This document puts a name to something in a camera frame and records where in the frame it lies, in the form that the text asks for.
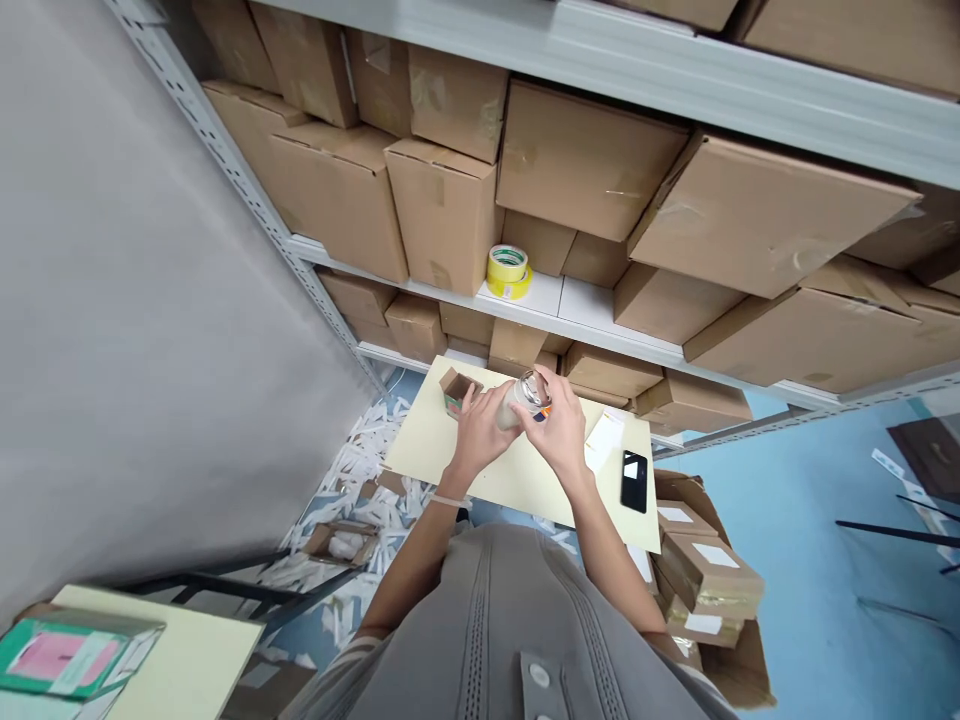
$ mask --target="floor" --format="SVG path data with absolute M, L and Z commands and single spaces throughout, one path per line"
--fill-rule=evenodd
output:
M 388 387 L 412 401 L 422 382 L 398 371 Z M 750 400 L 758 416 L 783 409 Z M 878 448 L 906 468 L 886 428 L 922 414 L 915 402 L 890 403 L 658 463 L 703 477 L 733 546 L 766 579 L 760 625 L 779 705 L 752 717 L 958 717 L 960 643 L 858 598 L 933 616 L 960 634 L 960 573 L 940 576 L 946 563 L 933 546 L 834 524 L 845 518 L 925 530 L 895 498 L 900 480 L 871 458 Z M 536 526 L 528 515 L 489 504 L 475 513 Z M 576 547 L 574 538 L 565 541 Z M 308 653 L 322 667 L 335 649 L 320 618 L 318 611 L 288 626 L 274 647 L 291 659 Z

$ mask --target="paper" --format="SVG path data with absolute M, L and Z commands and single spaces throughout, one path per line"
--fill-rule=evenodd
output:
M 657 512 L 670 522 L 693 522 L 693 518 L 680 508 L 657 508 Z
M 737 561 L 727 555 L 726 550 L 723 548 L 718 548 L 715 545 L 701 545 L 700 543 L 693 543 L 693 546 L 711 565 L 723 565 L 724 567 L 734 568 L 740 567 Z
M 723 618 L 719 615 L 694 615 L 690 613 L 683 626 L 690 632 L 702 632 L 708 635 L 716 635 L 720 632 L 720 626 L 723 625 Z

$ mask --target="tape roll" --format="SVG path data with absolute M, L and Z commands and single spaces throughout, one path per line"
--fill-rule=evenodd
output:
M 494 245 L 487 256 L 487 280 L 515 283 L 527 271 L 527 254 L 513 245 Z
M 530 281 L 533 280 L 533 270 L 527 268 L 518 282 L 509 283 L 487 277 L 487 287 L 490 292 L 504 300 L 519 300 L 530 290 Z

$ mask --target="person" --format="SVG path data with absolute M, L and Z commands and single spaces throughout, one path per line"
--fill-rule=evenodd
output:
M 586 421 L 566 378 L 536 366 L 552 397 L 536 422 L 497 427 L 513 384 L 463 401 L 457 445 L 432 502 L 354 639 L 320 677 L 307 717 L 615 720 L 735 718 L 685 664 L 584 460 Z M 573 510 L 586 574 L 531 528 L 487 524 L 451 539 L 474 478 L 521 433 Z

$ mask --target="shelf rack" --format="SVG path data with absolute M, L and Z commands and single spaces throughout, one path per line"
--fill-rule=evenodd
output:
M 290 234 L 172 40 L 163 8 L 153 0 L 104 2 L 371 382 L 385 392 L 368 360 L 422 370 L 390 350 L 358 344 L 313 265 L 371 276 L 333 261 L 319 242 Z M 268 4 L 960 190 L 960 105 L 700 37 L 638 13 L 589 0 Z M 756 388 L 687 365 L 676 345 L 613 325 L 609 291 L 569 278 L 538 280 L 521 303 L 499 300 L 485 288 L 469 298 L 414 282 L 402 287 L 793 406 L 686 443 L 658 439 L 658 458 L 960 384 L 958 361 L 840 396 L 796 383 Z

